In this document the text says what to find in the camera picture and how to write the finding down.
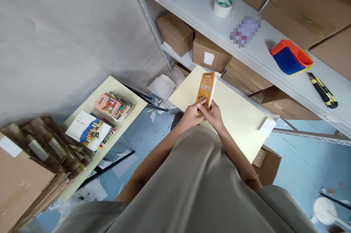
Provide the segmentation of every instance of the person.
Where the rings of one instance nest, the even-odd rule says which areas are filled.
[[[56,233],[317,232],[286,190],[262,187],[220,108],[213,101],[207,111],[206,101],[175,119],[115,202],[78,206]],[[205,119],[217,133],[198,125]]]

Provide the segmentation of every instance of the light yellow table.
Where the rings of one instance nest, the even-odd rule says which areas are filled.
[[[135,121],[139,114],[146,107],[147,103],[139,98],[135,93],[126,88],[122,83],[115,80],[113,77],[109,76],[87,99],[83,104],[79,106],[78,109],[64,122],[65,127],[69,127],[74,121],[78,113],[82,110],[90,112],[94,107],[94,102],[100,97],[101,94],[105,92],[113,91],[121,98],[129,101],[134,105],[133,109],[129,112],[128,116],[121,122],[113,124],[118,126],[117,132],[109,139],[109,141],[101,148],[93,157],[92,162],[87,166],[87,168],[79,174],[74,181],[65,189],[65,191],[60,195],[60,198],[67,201],[79,186],[85,181],[88,175],[95,169],[95,167],[101,162],[104,156],[109,152],[109,150],[114,146],[114,144],[119,140],[123,133],[128,129],[128,127]]]
[[[197,66],[176,91],[169,101],[185,111],[187,106],[196,102],[202,74],[202,67]],[[224,125],[250,163],[255,159],[265,137],[257,131],[265,114],[219,80],[213,97],[219,106]],[[208,122],[201,125],[215,131]]]

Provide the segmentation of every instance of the person's right hand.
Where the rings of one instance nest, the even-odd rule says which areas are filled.
[[[198,103],[199,110],[205,116],[206,120],[212,125],[212,127],[218,132],[221,128],[224,128],[222,116],[220,114],[219,106],[212,100],[211,110],[207,111],[206,108]]]

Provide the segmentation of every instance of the paper roll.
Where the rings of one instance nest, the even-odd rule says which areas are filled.
[[[227,17],[233,6],[233,0],[215,0],[213,11],[218,17]]]
[[[159,96],[161,99],[166,101],[173,93],[175,87],[174,82],[164,74],[155,78],[153,82],[147,88]]]

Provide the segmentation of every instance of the tape roll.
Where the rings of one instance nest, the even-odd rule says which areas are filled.
[[[233,0],[215,0],[213,11],[218,17],[227,17],[233,6]]]

